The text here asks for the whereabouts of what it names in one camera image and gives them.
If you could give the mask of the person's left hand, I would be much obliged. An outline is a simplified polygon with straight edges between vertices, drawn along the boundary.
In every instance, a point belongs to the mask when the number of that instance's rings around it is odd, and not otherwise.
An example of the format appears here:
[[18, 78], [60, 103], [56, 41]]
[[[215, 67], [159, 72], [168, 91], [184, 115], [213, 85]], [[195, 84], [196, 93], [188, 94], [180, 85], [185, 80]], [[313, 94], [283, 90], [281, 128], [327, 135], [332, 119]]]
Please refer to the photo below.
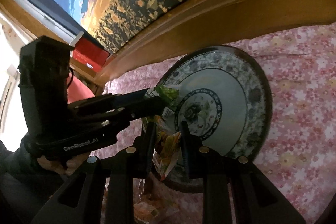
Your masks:
[[80, 165], [82, 165], [83, 162], [88, 159], [89, 155], [90, 153], [77, 155], [67, 162], [49, 161], [46, 159], [45, 156], [38, 158], [37, 161], [39, 165], [46, 170], [54, 171], [60, 175], [65, 174], [67, 176], [70, 176], [74, 173], [76, 169], [78, 169]]

